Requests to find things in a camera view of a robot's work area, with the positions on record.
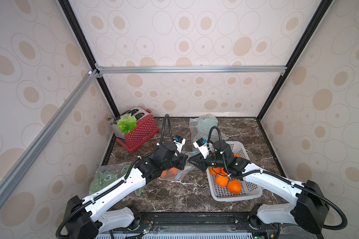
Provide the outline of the orange fruit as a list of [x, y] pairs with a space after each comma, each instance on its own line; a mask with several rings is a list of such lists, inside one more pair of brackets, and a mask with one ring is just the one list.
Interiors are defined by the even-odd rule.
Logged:
[[240, 183], [240, 181], [238, 180], [231, 180], [228, 182], [228, 191], [231, 193], [231, 194], [240, 194], [241, 191], [242, 191], [242, 185]]
[[226, 187], [228, 185], [229, 179], [226, 176], [217, 175], [215, 178], [215, 183], [220, 187]]
[[221, 168], [209, 167], [208, 170], [211, 175], [221, 175]]

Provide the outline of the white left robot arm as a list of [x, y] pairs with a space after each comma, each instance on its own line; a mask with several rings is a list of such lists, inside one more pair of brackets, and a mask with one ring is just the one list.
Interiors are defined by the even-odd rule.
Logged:
[[72, 197], [55, 236], [58, 239], [94, 239], [102, 232], [133, 225], [138, 218], [136, 211], [128, 207], [116, 212], [109, 212], [109, 209], [159, 178], [164, 171], [183, 170], [188, 158], [181, 152], [184, 144], [184, 138], [158, 143], [157, 149], [144, 157], [139, 156], [115, 182], [83, 199]]

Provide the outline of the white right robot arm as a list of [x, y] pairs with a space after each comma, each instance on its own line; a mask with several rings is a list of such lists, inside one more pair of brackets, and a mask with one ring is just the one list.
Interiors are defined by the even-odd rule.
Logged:
[[315, 182], [303, 183], [264, 170], [250, 161], [243, 144], [238, 141], [207, 142], [201, 138], [193, 146], [199, 153], [189, 162], [198, 169], [227, 169], [230, 180], [255, 184], [286, 200], [286, 204], [258, 208], [256, 217], [264, 224], [296, 224], [312, 234], [320, 234], [325, 228], [326, 217], [333, 205]]

